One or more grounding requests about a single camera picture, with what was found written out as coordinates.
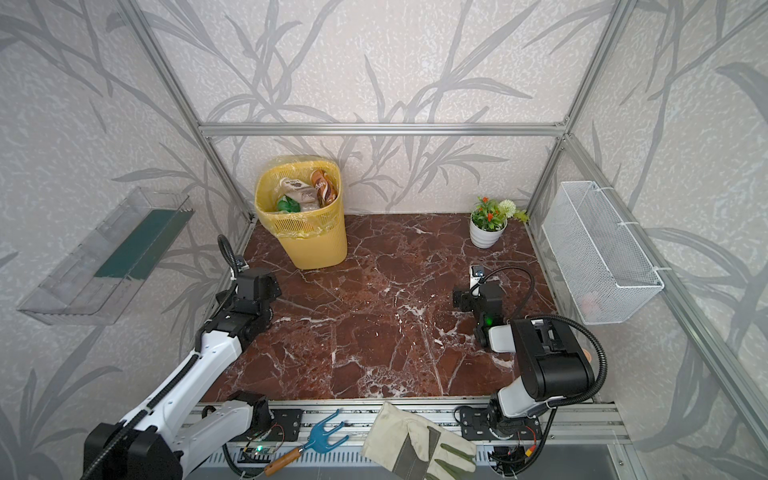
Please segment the green plastic bottle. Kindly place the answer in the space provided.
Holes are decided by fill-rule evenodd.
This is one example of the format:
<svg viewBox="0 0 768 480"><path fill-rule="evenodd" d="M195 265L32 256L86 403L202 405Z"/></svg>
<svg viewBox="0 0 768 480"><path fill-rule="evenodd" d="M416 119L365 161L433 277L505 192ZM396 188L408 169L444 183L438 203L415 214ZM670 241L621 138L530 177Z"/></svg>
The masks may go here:
<svg viewBox="0 0 768 480"><path fill-rule="evenodd" d="M283 195L278 199L277 211L279 213L299 213L301 211L301 204L293 198Z"/></svg>

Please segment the brown coffee drink bottle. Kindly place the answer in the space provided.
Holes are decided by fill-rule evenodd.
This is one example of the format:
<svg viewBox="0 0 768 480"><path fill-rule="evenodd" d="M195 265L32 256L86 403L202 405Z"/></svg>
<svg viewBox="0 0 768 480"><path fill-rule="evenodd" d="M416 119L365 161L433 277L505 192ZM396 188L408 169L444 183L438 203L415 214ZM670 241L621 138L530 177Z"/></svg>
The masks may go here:
<svg viewBox="0 0 768 480"><path fill-rule="evenodd" d="M311 174L311 182L316 190L319 206L325 208L338 198L338 190L327 173L317 169Z"/></svg>

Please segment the grape juice bottle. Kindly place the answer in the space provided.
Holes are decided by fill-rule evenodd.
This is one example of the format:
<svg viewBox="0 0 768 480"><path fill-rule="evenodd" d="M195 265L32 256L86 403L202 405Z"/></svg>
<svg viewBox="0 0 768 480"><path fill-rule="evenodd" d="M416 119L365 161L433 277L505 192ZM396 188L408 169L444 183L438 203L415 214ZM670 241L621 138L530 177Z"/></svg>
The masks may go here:
<svg viewBox="0 0 768 480"><path fill-rule="evenodd" d="M281 179L277 189L278 199L283 195L287 195L299 202L301 204L300 212L314 211L320 208L315 188L301 180L292 178Z"/></svg>

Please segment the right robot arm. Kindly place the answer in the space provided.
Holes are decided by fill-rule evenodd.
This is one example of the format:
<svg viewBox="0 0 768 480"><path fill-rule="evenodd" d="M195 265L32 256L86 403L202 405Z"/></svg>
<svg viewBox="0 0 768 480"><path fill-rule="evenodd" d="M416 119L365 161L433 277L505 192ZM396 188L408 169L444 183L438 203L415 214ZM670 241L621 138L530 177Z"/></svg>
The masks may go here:
<svg viewBox="0 0 768 480"><path fill-rule="evenodd" d="M520 316L536 281L529 270L512 269L528 277L529 288L511 319L504 317L504 291L493 279L503 267L487 271L471 266L469 287L456 287L452 293L453 307L474 316L480 346L516 357L520 376L498 390L483 411L486 424L496 429L589 400L602 389L608 374L606 352L584 325L555 314Z"/></svg>

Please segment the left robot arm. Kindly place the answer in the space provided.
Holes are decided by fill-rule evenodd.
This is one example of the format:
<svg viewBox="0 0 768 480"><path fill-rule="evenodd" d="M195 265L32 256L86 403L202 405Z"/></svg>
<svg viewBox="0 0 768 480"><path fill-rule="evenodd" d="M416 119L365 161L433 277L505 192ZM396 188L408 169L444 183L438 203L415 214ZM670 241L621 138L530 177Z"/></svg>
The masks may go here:
<svg viewBox="0 0 768 480"><path fill-rule="evenodd" d="M216 450L274 423L266 398L239 391L199 422L185 420L216 379L270 326L281 294L275 275L251 269L225 235L217 243L231 270L228 289L196 333L186 359L142 403L114 424L101 423L84 443L85 479L184 479Z"/></svg>

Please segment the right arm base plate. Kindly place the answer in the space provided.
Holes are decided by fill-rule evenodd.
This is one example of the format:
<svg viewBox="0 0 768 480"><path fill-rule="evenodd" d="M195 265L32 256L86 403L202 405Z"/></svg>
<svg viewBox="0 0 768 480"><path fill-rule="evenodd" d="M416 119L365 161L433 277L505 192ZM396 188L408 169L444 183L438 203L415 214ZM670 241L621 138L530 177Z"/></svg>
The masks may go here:
<svg viewBox="0 0 768 480"><path fill-rule="evenodd" d="M498 406L483 408L459 406L454 417L461 428L461 436L470 441L531 441L541 437L541 423L536 418L506 417Z"/></svg>

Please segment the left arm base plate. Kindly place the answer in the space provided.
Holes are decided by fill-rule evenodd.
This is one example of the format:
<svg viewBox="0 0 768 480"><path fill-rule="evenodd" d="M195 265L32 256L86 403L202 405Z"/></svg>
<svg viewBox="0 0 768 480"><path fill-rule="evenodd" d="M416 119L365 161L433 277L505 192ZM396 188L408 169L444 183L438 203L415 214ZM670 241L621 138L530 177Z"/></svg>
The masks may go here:
<svg viewBox="0 0 768 480"><path fill-rule="evenodd" d="M273 409L272 422L263 442L296 442L302 425L302 409Z"/></svg>

